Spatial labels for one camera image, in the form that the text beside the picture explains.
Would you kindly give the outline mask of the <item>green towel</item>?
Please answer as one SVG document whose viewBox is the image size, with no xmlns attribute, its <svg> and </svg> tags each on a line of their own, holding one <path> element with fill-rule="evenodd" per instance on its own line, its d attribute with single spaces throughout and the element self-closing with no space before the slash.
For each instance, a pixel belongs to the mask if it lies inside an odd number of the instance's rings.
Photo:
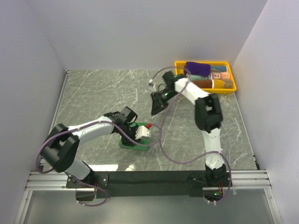
<svg viewBox="0 0 299 224">
<path fill-rule="evenodd" d="M 147 126 L 148 123 L 146 122 L 134 122 L 131 124 L 131 127 L 136 127 L 136 126 Z M 142 137 L 139 139 L 139 143 L 146 145 L 146 146 L 139 146 L 139 145 L 134 145 L 134 146 L 125 146 L 122 144 L 121 140 L 119 141 L 119 147 L 124 148 L 124 149 L 133 149 L 133 150 L 142 150 L 142 151 L 147 151 L 149 149 L 148 145 L 150 144 L 150 139 Z"/>
</svg>

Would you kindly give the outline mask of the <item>purple towel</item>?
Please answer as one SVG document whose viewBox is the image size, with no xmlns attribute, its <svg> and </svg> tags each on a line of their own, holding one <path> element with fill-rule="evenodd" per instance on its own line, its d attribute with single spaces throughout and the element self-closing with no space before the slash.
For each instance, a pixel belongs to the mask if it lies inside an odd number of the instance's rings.
<svg viewBox="0 0 299 224">
<path fill-rule="evenodd" d="M 211 72 L 211 65 L 198 62 L 186 62 L 184 66 L 184 74 L 208 77 Z"/>
</svg>

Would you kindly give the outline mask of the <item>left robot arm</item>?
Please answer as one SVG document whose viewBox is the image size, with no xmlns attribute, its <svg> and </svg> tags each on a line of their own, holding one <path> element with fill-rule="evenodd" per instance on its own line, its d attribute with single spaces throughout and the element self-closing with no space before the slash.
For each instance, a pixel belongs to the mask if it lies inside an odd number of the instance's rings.
<svg viewBox="0 0 299 224">
<path fill-rule="evenodd" d="M 58 172 L 77 178 L 78 183 L 87 188 L 93 184 L 93 170 L 83 161 L 76 159 L 79 146 L 100 136 L 117 133 L 121 143 L 133 147 L 135 142 L 150 136 L 146 126 L 134 124 L 137 114 L 129 107 L 120 112 L 109 112 L 98 119 L 77 125 L 56 125 L 39 151 L 40 155 Z"/>
</svg>

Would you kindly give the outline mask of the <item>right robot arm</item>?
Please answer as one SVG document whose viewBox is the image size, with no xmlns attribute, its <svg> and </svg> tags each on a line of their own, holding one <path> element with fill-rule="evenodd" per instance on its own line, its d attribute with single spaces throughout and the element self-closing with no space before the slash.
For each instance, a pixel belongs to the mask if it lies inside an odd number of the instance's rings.
<svg viewBox="0 0 299 224">
<path fill-rule="evenodd" d="M 219 186 L 224 183 L 229 173 L 223 157 L 220 140 L 220 127 L 223 120 L 218 95 L 202 90 L 187 76 L 174 75 L 168 71 L 162 76 L 165 88 L 161 91 L 151 93 L 152 108 L 151 115 L 157 115 L 169 107 L 168 101 L 181 93 L 194 105 L 194 119 L 197 128 L 202 132 L 206 150 L 205 178 L 198 179 L 200 183 L 207 186 Z"/>
</svg>

